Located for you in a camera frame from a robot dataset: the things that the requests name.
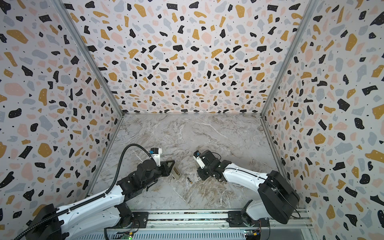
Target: black speckle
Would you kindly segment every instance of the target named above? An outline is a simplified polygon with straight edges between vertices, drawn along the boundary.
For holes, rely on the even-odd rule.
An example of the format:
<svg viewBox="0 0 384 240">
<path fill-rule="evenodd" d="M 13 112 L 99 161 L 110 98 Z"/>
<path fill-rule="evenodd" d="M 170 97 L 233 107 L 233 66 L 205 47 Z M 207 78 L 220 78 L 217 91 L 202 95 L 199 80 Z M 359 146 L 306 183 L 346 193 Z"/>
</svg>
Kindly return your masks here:
<svg viewBox="0 0 384 240">
<path fill-rule="evenodd" d="M 16 118 L 22 114 L 22 109 L 18 108 L 16 110 L 10 111 L 8 114 L 9 118 Z"/>
<path fill-rule="evenodd" d="M 299 6 L 300 6 L 299 3 L 298 3 L 298 4 L 295 4 L 295 5 L 292 5 L 292 6 L 289 7 L 289 10 L 298 10 L 298 9 L 299 9 Z"/>
<path fill-rule="evenodd" d="M 199 2 L 194 2 L 189 5 L 189 8 L 198 8 L 199 7 Z"/>
<path fill-rule="evenodd" d="M 95 3 L 93 1 L 90 1 L 89 3 L 85 4 L 86 8 L 95 8 Z"/>
<path fill-rule="evenodd" d="M 22 66 L 22 70 L 24 71 L 24 74 L 26 76 L 33 76 L 33 72 L 31 70 L 29 70 L 26 66 Z"/>
<path fill-rule="evenodd" d="M 337 104 L 339 105 L 339 109 L 341 110 L 344 110 L 344 111 L 347 111 L 348 108 L 349 108 L 349 103 L 347 103 L 346 101 L 344 101 L 343 99 L 339 99 L 337 101 Z"/>
<path fill-rule="evenodd" d="M 362 120 L 360 118 L 355 118 L 355 126 L 358 129 L 364 129 L 365 127 L 362 124 Z"/>
<path fill-rule="evenodd" d="M 268 5 L 267 6 L 267 10 L 276 12 L 277 11 L 277 7 L 278 6 L 276 6 L 276 5 Z"/>
<path fill-rule="evenodd" d="M 316 22 L 319 22 L 322 18 L 323 16 L 316 16 L 316 17 L 313 17 L 313 20 Z"/>
<path fill-rule="evenodd" d="M 177 10 L 177 4 L 167 3 L 167 8 Z"/>
</svg>

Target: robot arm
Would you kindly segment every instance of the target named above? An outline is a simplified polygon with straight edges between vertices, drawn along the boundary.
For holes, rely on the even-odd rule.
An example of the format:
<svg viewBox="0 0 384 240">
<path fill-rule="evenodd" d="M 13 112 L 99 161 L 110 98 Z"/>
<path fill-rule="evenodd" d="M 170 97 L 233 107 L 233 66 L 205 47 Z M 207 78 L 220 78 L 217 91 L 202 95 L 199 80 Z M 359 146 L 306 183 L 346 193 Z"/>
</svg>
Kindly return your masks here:
<svg viewBox="0 0 384 240">
<path fill-rule="evenodd" d="M 126 201 L 141 194 L 144 189 L 148 191 L 159 177 L 169 176 L 175 164 L 175 161 L 161 161 L 161 149 L 152 148 L 150 153 L 150 159 L 143 161 L 136 171 L 117 181 L 107 194 L 105 190 L 73 204 L 57 208 L 53 204 L 43 207 L 29 226 L 64 210 L 67 212 L 34 228 L 25 235 L 26 239 L 73 240 L 101 228 L 128 226 L 133 220 L 133 214 Z"/>
<path fill-rule="evenodd" d="M 269 174 L 254 172 L 228 160 L 220 161 L 209 150 L 196 151 L 193 157 L 200 166 L 197 173 L 202 180 L 213 177 L 219 182 L 237 183 L 259 193 L 261 200 L 250 200 L 241 212 L 247 225 L 252 226 L 256 220 L 265 217 L 286 224 L 299 202 L 299 195 L 276 171 Z"/>
</svg>

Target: pink speckle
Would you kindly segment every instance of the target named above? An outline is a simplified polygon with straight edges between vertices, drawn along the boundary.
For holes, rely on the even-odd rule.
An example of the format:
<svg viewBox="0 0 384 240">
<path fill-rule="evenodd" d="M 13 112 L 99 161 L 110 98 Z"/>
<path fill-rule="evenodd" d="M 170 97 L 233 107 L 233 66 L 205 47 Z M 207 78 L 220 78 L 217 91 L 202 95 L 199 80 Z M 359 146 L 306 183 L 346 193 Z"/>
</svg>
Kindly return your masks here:
<svg viewBox="0 0 384 240">
<path fill-rule="evenodd" d="M 355 140 L 356 140 L 356 135 L 357 135 L 357 133 L 354 132 L 354 133 L 352 133 L 352 134 L 349 136 L 349 138 L 351 139 L 351 141 L 355 141 Z"/>
<path fill-rule="evenodd" d="M 206 13 L 208 13 L 208 14 L 211 13 L 211 10 L 209 9 L 207 3 L 205 3 L 205 11 L 206 11 Z"/>
<path fill-rule="evenodd" d="M 24 165 L 21 175 L 23 178 L 27 179 L 28 181 L 33 180 L 32 164 L 30 162 L 27 162 Z"/>
<path fill-rule="evenodd" d="M 212 40 L 212 36 L 211 36 L 211 34 L 205 32 L 205 33 L 203 33 L 203 35 L 201 35 L 201 38 L 203 39 L 203 41 L 204 41 L 206 44 L 210 44 L 210 43 L 211 43 L 211 40 Z"/>
<path fill-rule="evenodd" d="M 17 156 L 18 156 L 17 149 L 12 148 L 12 150 L 11 150 L 11 159 L 16 159 Z"/>
<path fill-rule="evenodd" d="M 355 61 L 352 60 L 352 59 L 350 59 L 350 60 L 347 62 L 347 66 L 351 68 L 351 67 L 353 67 L 353 65 L 355 65 Z"/>
<path fill-rule="evenodd" d="M 45 67 L 45 61 L 39 61 L 39 63 L 37 65 L 44 68 Z"/>
<path fill-rule="evenodd" d="M 9 164 L 9 167 L 11 168 L 11 169 L 19 169 L 20 168 L 20 164 L 19 163 L 10 163 Z"/>
<path fill-rule="evenodd" d="M 346 161 L 350 166 L 355 162 L 355 155 L 350 155 L 349 158 Z"/>
<path fill-rule="evenodd" d="M 4 91 L 6 94 L 11 96 L 23 96 L 25 94 L 25 90 L 18 83 L 6 83 L 4 85 Z"/>
<path fill-rule="evenodd" d="M 84 9 L 82 6 L 77 5 L 77 9 L 81 12 L 81 14 L 84 14 Z"/>
<path fill-rule="evenodd" d="M 111 11 L 107 8 L 106 5 L 104 5 L 103 2 L 101 2 L 101 7 L 103 8 L 103 10 L 106 12 L 106 13 L 110 13 Z"/>
<path fill-rule="evenodd" d="M 90 154 L 89 154 L 89 158 L 90 159 L 94 159 L 97 157 L 97 152 L 96 151 L 92 151 Z"/>
<path fill-rule="evenodd" d="M 49 63 L 50 65 L 52 65 L 52 66 L 56 66 L 56 65 L 57 65 L 57 60 L 51 60 L 51 59 L 49 59 L 49 60 L 48 60 L 48 63 Z"/>
<path fill-rule="evenodd" d="M 20 124 L 17 128 L 17 133 L 23 137 L 28 137 L 28 128 L 25 124 Z"/>
<path fill-rule="evenodd" d="M 35 35 L 28 28 L 24 27 L 24 32 L 31 36 L 31 38 L 35 38 Z"/>
<path fill-rule="evenodd" d="M 363 48 L 365 43 L 360 43 L 358 44 L 357 48 L 356 48 L 356 52 L 355 52 L 355 55 L 359 55 L 360 52 L 361 52 L 361 49 Z"/>
<path fill-rule="evenodd" d="M 112 33 L 111 38 L 115 40 L 115 42 L 122 44 L 122 37 L 117 33 Z"/>
<path fill-rule="evenodd" d="M 304 126 L 315 126 L 316 123 L 312 120 L 312 119 L 307 119 L 305 122 L 304 122 Z"/>
<path fill-rule="evenodd" d="M 33 15 L 36 16 L 37 11 L 33 8 L 28 8 L 28 11 Z"/>
<path fill-rule="evenodd" d="M 37 137 L 37 141 L 41 141 L 41 140 L 47 140 L 48 139 L 48 136 L 45 135 L 45 134 L 39 134 L 39 136 Z"/>
<path fill-rule="evenodd" d="M 285 13 L 285 7 L 283 7 L 280 11 L 280 16 L 282 16 Z"/>
<path fill-rule="evenodd" d="M 149 12 L 149 14 L 150 14 L 152 17 L 154 16 L 153 11 L 152 11 L 152 8 L 151 8 L 150 6 L 147 8 L 147 11 Z"/>
<path fill-rule="evenodd" d="M 345 123 L 343 122 L 339 122 L 338 124 L 336 124 L 336 126 L 334 127 L 335 130 L 346 130 L 348 127 L 348 125 L 346 125 Z"/>
<path fill-rule="evenodd" d="M 308 63 L 313 57 L 312 49 L 309 49 L 305 52 L 305 61 Z"/>
</svg>

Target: terrazzo wallpaper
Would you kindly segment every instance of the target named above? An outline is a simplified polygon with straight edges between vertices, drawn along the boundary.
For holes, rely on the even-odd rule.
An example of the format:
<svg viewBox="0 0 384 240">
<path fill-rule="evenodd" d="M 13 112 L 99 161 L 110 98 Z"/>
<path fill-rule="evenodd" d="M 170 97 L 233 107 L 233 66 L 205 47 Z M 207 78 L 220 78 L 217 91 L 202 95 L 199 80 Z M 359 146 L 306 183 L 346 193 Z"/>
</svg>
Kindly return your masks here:
<svg viewBox="0 0 384 240">
<path fill-rule="evenodd" d="M 265 116 L 319 239 L 384 239 L 383 23 L 383 1 L 319 1 Z"/>
<path fill-rule="evenodd" d="M 305 0 L 64 0 L 126 113 L 257 113 Z"/>
<path fill-rule="evenodd" d="M 85 197 L 118 115 L 51 2 L 0 8 L 0 239 L 11 239 L 43 206 Z"/>
</svg>

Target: black cable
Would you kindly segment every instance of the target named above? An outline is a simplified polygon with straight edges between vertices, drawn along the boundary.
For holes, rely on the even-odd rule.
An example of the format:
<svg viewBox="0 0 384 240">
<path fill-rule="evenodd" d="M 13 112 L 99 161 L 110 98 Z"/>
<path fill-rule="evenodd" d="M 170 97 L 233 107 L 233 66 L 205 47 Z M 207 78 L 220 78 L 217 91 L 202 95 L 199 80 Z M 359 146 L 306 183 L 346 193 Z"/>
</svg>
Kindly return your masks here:
<svg viewBox="0 0 384 240">
<path fill-rule="evenodd" d="M 132 147 L 132 146 L 139 147 L 139 148 L 142 149 L 142 150 L 143 150 L 149 157 L 151 157 L 151 155 L 147 152 L 147 150 L 145 150 L 145 148 L 143 148 L 142 146 L 140 146 L 140 145 L 138 145 L 138 144 L 136 144 L 136 143 L 132 143 L 132 144 L 127 145 L 127 146 L 124 148 L 124 150 L 123 150 L 123 152 L 121 153 L 121 155 L 120 155 L 120 159 L 119 159 L 119 163 L 118 163 L 118 168 L 117 168 L 117 170 L 116 170 L 116 173 L 115 173 L 115 177 L 114 177 L 114 179 L 113 179 L 113 182 L 112 182 L 111 186 L 105 191 L 105 193 L 102 193 L 102 194 L 100 194 L 100 195 L 98 195 L 98 196 L 96 196 L 96 197 L 93 197 L 93 198 L 91 198 L 91 199 L 89 199 L 89 200 L 87 200 L 87 201 L 85 201 L 85 202 L 82 202 L 82 203 L 79 203 L 79 204 L 77 204 L 77 205 L 74 205 L 74 206 L 72 206 L 72 207 L 70 207 L 70 208 L 68 208 L 68 209 L 65 209 L 65 210 L 63 210 L 63 211 L 60 211 L 60 212 L 58 212 L 58 213 L 55 213 L 55 214 L 53 214 L 53 215 L 51 215 L 51 216 L 49 216 L 49 217 L 47 217 L 47 218 L 41 220 L 40 222 L 37 222 L 37 223 L 33 224 L 32 226 L 29 226 L 27 229 L 25 229 L 25 230 L 22 231 L 19 235 L 17 235 L 13 240 L 20 240 L 20 239 L 21 239 L 23 236 L 25 236 L 28 232 L 32 231 L 33 229 L 35 229 L 36 227 L 40 226 L 41 224 L 46 223 L 46 222 L 48 222 L 48 221 L 50 221 L 50 220 L 52 220 L 52 219 L 54 219 L 54 218 L 56 218 L 56 217 L 58 217 L 58 216 L 61 216 L 61 215 L 63 215 L 63 214 L 66 214 L 67 212 L 69 212 L 69 210 L 74 210 L 74 209 L 76 209 L 76 208 L 82 207 L 82 206 L 84 206 L 84 205 L 86 205 L 86 204 L 88 204 L 88 203 L 90 203 L 90 202 L 93 202 L 93 201 L 95 201 L 95 200 L 97 200 L 97 199 L 99 199 L 99 198 L 102 198 L 102 197 L 104 197 L 106 194 L 108 194 L 108 193 L 112 190 L 112 188 L 114 187 L 114 185 L 115 185 L 115 183 L 116 183 L 116 181 L 117 181 L 117 178 L 118 178 L 118 176 L 119 176 L 120 167 L 121 167 L 121 163 L 122 163 L 122 159 L 123 159 L 123 157 L 124 157 L 124 154 L 125 154 L 125 152 L 127 151 L 127 149 L 130 148 L 130 147 Z M 107 232 L 107 230 L 104 229 L 104 236 L 105 236 L 105 239 L 106 239 L 106 240 L 109 240 L 109 239 L 108 239 L 108 236 L 106 235 L 106 232 Z"/>
<path fill-rule="evenodd" d="M 252 175 L 252 176 L 254 176 L 254 177 L 257 177 L 257 178 L 261 178 L 261 179 L 263 179 L 263 180 L 265 180 L 265 181 L 267 181 L 265 178 L 262 178 L 262 177 L 260 177 L 260 176 L 257 176 L 257 175 L 255 175 L 255 174 L 252 174 L 252 173 L 250 173 L 250 172 L 247 172 L 247 171 L 243 171 L 243 170 L 241 170 L 241 169 L 236 169 L 236 168 L 226 168 L 226 169 L 233 169 L 233 170 L 238 170 L 238 171 L 242 171 L 242 172 L 246 172 L 246 173 L 248 173 L 248 174 L 250 174 L 250 175 Z M 275 186 L 275 185 L 273 185 L 273 183 L 271 182 L 271 181 L 269 181 L 268 180 L 268 182 L 280 193 L 280 195 L 284 198 L 284 200 L 289 204 L 289 206 L 291 206 L 296 212 L 297 212 L 297 214 L 299 215 L 299 217 L 295 217 L 295 216 L 293 216 L 293 215 L 291 215 L 293 218 L 301 218 L 301 215 L 300 215 L 300 213 L 297 211 L 297 209 L 294 207 L 294 206 L 292 206 L 291 204 L 290 204 L 290 202 L 283 196 L 283 194 L 279 191 L 279 189 L 277 189 L 277 187 Z"/>
</svg>

